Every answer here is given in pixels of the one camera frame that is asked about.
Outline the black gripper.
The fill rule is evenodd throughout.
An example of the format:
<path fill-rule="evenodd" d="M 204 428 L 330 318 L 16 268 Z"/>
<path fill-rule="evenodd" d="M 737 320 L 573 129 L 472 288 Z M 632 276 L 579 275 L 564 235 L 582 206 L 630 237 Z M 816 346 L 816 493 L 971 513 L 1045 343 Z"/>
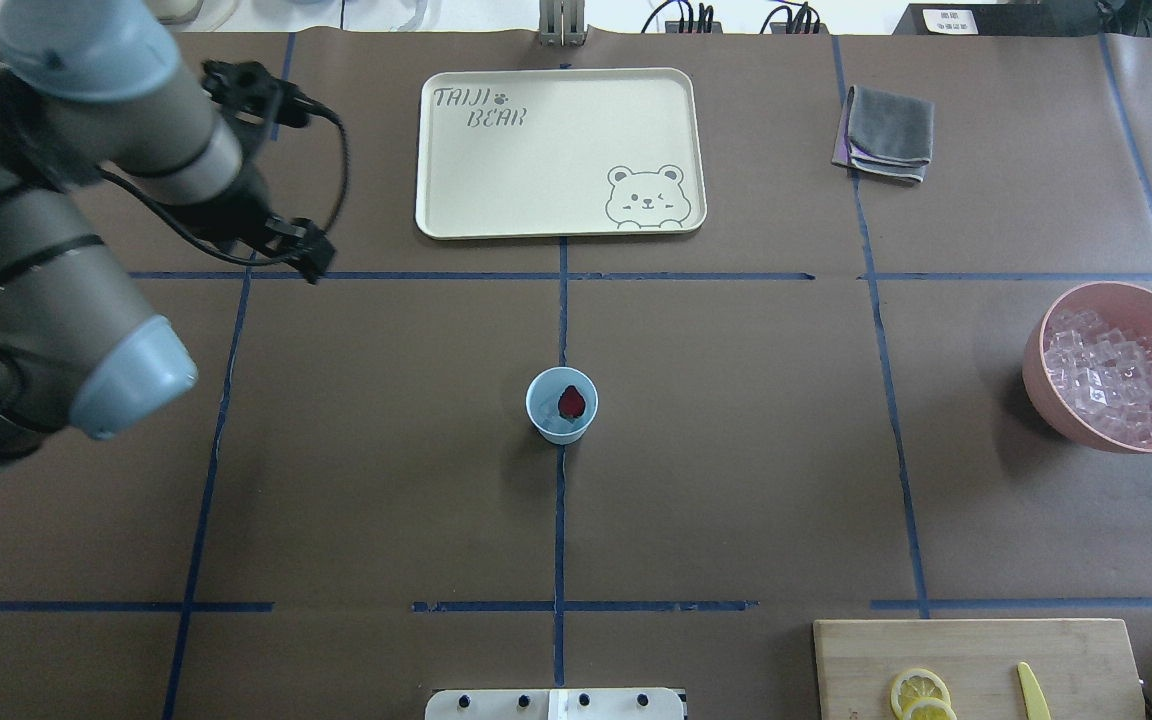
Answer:
<path fill-rule="evenodd" d="M 244 165 L 214 199 L 161 205 L 197 238 L 223 252 L 243 243 L 270 263 L 291 266 L 310 285 L 319 283 L 338 258 L 338 247 L 319 225 L 273 215 L 268 184 L 256 165 Z"/>

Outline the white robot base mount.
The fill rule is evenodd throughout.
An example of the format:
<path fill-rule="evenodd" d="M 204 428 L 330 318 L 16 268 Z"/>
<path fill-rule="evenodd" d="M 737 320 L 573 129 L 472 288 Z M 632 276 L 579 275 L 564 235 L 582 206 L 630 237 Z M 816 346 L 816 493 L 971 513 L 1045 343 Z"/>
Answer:
<path fill-rule="evenodd" d="M 425 719 L 689 719 L 681 689 L 667 687 L 444 689 Z"/>

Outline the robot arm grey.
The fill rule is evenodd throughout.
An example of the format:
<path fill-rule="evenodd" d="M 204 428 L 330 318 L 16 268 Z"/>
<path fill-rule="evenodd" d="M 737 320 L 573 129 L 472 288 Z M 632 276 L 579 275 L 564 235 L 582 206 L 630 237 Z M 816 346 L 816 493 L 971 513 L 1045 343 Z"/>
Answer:
<path fill-rule="evenodd" d="M 0 470 L 51 435 L 109 439 L 195 387 L 172 323 L 73 200 L 108 182 L 189 245 L 316 283 L 326 227 L 270 205 L 271 128 L 342 120 L 256 61 L 187 68 L 141 1 L 0 8 Z"/>

